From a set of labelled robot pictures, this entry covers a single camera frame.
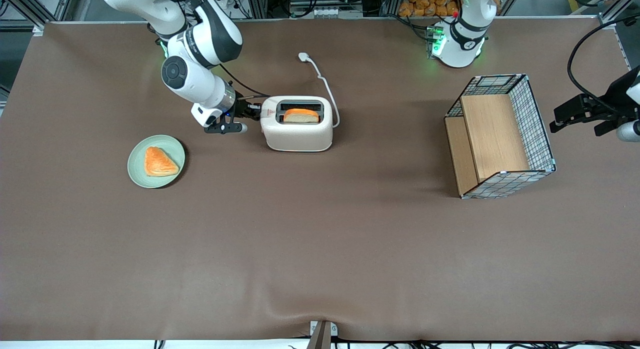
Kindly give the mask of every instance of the bread slice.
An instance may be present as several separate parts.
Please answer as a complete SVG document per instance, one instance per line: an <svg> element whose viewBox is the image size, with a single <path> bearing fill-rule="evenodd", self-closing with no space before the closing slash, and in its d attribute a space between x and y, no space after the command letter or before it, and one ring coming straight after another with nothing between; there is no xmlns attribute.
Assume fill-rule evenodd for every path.
<svg viewBox="0 0 640 349"><path fill-rule="evenodd" d="M144 153L144 171L150 177L167 177L178 174L179 168L162 149L149 146Z"/></svg>
<svg viewBox="0 0 640 349"><path fill-rule="evenodd" d="M285 123L318 123L320 115L309 109L289 109L284 112L282 121Z"/></svg>

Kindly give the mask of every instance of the wire mesh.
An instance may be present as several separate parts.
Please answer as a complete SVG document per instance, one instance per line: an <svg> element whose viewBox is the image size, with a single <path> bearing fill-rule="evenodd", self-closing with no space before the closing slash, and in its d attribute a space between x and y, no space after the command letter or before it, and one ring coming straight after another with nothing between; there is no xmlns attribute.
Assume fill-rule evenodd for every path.
<svg viewBox="0 0 640 349"><path fill-rule="evenodd" d="M487 178L462 196L463 199L503 198L535 183L556 171L545 124L540 116L526 74L484 75L471 79L446 117L462 117L462 96L508 94L518 122L519 134L531 170L501 171Z"/></svg>
<svg viewBox="0 0 640 349"><path fill-rule="evenodd" d="M545 124L540 117L529 80L521 80L509 92L518 122L528 166L535 171L555 171Z"/></svg>
<svg viewBox="0 0 640 349"><path fill-rule="evenodd" d="M515 83L524 74L513 75L484 75L481 77L473 77L466 85L462 94L446 113L446 117L462 117L462 103L460 98L463 96L488 96L491 94L507 94Z"/></svg>

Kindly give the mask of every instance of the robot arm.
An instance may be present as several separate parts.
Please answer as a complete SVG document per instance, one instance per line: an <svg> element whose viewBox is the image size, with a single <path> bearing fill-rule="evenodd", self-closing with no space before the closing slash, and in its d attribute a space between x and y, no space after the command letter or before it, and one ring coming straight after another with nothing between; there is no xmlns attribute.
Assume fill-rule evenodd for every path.
<svg viewBox="0 0 640 349"><path fill-rule="evenodd" d="M187 29L178 3L171 0L104 0L115 10L135 14L151 24L160 39L167 41Z"/></svg>
<svg viewBox="0 0 640 349"><path fill-rule="evenodd" d="M431 55L450 67L470 65L480 55L485 33L497 10L494 0L461 0L457 18L436 24L441 34Z"/></svg>
<svg viewBox="0 0 640 349"><path fill-rule="evenodd" d="M208 133L241 133L246 125L235 117L259 120L260 107L238 100L238 93L211 68L234 60L242 50L242 35L215 0L186 0L201 18L188 27L178 3L171 0L105 0L122 12L149 21L166 42L162 81L174 93L194 103L191 113Z"/></svg>
<svg viewBox="0 0 640 349"><path fill-rule="evenodd" d="M616 130L623 142L640 142L640 66L612 82L599 99L610 108L584 93L556 107L555 121L549 124L551 133L576 123L602 121L594 127L597 137Z"/></svg>

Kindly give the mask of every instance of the plate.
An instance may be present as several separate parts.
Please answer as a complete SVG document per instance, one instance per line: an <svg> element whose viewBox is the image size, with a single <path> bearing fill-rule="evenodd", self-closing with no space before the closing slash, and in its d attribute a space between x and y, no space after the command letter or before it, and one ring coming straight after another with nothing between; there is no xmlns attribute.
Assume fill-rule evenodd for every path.
<svg viewBox="0 0 640 349"><path fill-rule="evenodd" d="M178 166L178 174L169 176L148 176L145 172L145 153L149 147L158 147ZM160 188L178 178L185 166L185 148L176 138L169 135L153 135L144 139L131 150L126 163L128 176L142 188Z"/></svg>

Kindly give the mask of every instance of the white power cord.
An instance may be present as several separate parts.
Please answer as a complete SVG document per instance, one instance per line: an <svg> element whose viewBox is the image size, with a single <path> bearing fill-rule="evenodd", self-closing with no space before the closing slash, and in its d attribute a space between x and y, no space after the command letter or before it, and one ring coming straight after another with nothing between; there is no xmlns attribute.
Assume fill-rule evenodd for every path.
<svg viewBox="0 0 640 349"><path fill-rule="evenodd" d="M336 105L336 99L334 99L334 94L331 92L331 89L329 89L329 83L327 83L327 80L325 77L322 76L322 74L320 74L320 69L318 69L318 65L316 65L316 62L314 62L313 59L311 59L311 57L309 56L308 53L298 53L297 57L300 59L300 62L309 62L313 65L313 68L315 69L315 72L318 73L318 79L324 81L324 86L326 87L326 91L329 93L329 98L331 98L331 103L333 104L333 110L335 112L335 124L333 124L333 127L336 128L337 126L340 125L340 113L338 112L338 105Z"/></svg>

